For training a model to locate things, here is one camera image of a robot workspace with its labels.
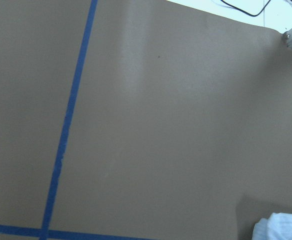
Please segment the light blue button shirt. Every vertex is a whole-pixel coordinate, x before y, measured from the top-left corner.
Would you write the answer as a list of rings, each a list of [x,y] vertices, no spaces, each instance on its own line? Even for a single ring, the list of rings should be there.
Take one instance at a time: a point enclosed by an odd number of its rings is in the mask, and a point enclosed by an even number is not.
[[[252,240],[292,240],[292,214],[272,213],[253,228]]]

